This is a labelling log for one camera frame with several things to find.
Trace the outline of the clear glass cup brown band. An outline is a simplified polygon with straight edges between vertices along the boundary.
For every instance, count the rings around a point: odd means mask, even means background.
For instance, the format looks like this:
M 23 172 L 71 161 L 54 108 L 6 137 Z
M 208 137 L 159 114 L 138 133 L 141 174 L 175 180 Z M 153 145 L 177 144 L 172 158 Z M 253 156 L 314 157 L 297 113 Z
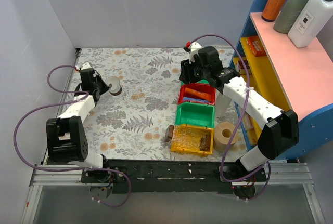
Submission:
M 109 94 L 112 96 L 119 96 L 122 93 L 122 86 L 120 79 L 116 76 L 109 77 L 105 80 L 105 83 L 108 85 Z

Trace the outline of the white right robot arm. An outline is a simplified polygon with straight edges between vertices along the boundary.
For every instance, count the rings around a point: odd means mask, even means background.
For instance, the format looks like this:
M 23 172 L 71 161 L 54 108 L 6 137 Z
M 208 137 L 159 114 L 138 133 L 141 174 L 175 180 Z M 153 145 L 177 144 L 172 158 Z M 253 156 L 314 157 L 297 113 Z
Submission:
M 194 42 L 186 51 L 190 57 L 181 62 L 180 81 L 185 84 L 208 81 L 221 94 L 242 104 L 261 129 L 257 146 L 242 156 L 241 165 L 235 168 L 239 180 L 249 180 L 257 167 L 298 144 L 298 116 L 293 110 L 284 111 L 271 104 L 251 89 L 234 68 L 223 67 L 216 48 Z

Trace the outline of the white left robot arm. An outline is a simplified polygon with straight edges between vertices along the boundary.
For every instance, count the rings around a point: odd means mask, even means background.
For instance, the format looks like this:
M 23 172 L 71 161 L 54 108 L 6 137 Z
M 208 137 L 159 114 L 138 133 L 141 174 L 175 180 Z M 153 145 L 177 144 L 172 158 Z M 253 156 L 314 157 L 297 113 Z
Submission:
M 51 118 L 46 122 L 48 156 L 53 163 L 94 168 L 94 178 L 99 182 L 106 182 L 111 170 L 103 165 L 102 155 L 89 150 L 83 123 L 109 87 L 88 62 L 79 68 L 79 73 L 81 83 L 78 89 L 82 92 L 74 92 L 75 103 L 58 118 Z

